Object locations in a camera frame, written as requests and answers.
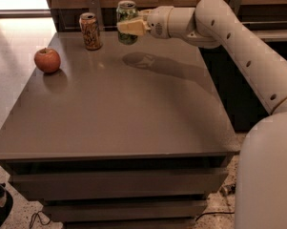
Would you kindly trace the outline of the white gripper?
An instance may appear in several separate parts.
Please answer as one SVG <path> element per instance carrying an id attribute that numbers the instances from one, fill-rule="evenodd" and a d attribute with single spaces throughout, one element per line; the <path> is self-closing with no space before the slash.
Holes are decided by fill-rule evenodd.
<path id="1" fill-rule="evenodd" d="M 169 16 L 173 8 L 173 6 L 161 6 L 155 9 L 140 10 L 138 12 L 140 17 L 118 22 L 117 29 L 121 33 L 136 36 L 143 36 L 150 32 L 155 38 L 168 39 Z"/>

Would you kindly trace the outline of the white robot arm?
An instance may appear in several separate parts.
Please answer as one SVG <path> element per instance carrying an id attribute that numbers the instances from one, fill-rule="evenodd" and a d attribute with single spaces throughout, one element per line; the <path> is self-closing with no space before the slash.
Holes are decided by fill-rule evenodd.
<path id="1" fill-rule="evenodd" d="M 142 10 L 119 21 L 117 29 L 226 50 L 269 114 L 241 145 L 235 229 L 287 229 L 287 60 L 243 26 L 224 0 Z"/>

